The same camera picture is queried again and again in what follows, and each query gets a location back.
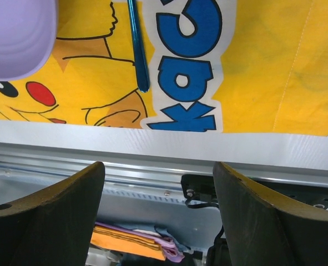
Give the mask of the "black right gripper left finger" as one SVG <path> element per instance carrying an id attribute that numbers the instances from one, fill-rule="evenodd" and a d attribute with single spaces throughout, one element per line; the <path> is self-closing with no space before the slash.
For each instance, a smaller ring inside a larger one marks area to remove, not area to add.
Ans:
<path id="1" fill-rule="evenodd" d="M 85 265 L 105 180 L 95 162 L 0 205 L 0 265 Z"/>

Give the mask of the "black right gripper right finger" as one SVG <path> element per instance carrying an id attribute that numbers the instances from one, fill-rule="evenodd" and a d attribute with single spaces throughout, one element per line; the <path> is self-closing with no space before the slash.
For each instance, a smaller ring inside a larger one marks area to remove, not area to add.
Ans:
<path id="1" fill-rule="evenodd" d="M 213 179 L 232 265 L 328 265 L 328 211 L 217 162 Z"/>

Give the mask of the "yellow Pikachu placemat cloth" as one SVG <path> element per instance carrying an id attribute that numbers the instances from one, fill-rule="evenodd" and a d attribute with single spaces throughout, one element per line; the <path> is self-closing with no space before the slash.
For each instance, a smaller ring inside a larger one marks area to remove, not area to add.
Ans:
<path id="1" fill-rule="evenodd" d="M 58 1 L 47 62 L 0 81 L 0 120 L 328 135 L 328 1 Z"/>

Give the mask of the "blue metal spoon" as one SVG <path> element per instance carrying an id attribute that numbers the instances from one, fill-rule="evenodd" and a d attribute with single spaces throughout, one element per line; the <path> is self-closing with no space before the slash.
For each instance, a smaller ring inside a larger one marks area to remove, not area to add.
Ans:
<path id="1" fill-rule="evenodd" d="M 145 55 L 142 31 L 140 28 L 140 20 L 137 2 L 135 0 L 127 0 L 128 12 L 130 19 L 130 29 L 132 34 L 133 54 L 135 73 L 137 78 L 138 89 L 142 93 L 147 93 L 150 89 L 150 78 Z"/>

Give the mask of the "purple plastic plate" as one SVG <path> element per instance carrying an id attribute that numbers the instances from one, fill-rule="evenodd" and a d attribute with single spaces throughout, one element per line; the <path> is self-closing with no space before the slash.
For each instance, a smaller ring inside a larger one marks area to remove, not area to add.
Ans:
<path id="1" fill-rule="evenodd" d="M 58 1 L 0 0 L 0 81 L 36 73 L 53 50 Z"/>

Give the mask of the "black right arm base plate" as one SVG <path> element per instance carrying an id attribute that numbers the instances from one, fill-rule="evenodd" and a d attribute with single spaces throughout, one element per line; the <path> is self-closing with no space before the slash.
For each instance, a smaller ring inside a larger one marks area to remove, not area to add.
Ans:
<path id="1" fill-rule="evenodd" d="M 266 180 L 257 180 L 257 182 L 299 202 L 328 209 L 328 188 L 326 187 L 294 185 Z M 212 176 L 182 175 L 181 188 L 187 206 L 190 205 L 191 201 L 200 201 L 207 206 L 218 203 Z"/>

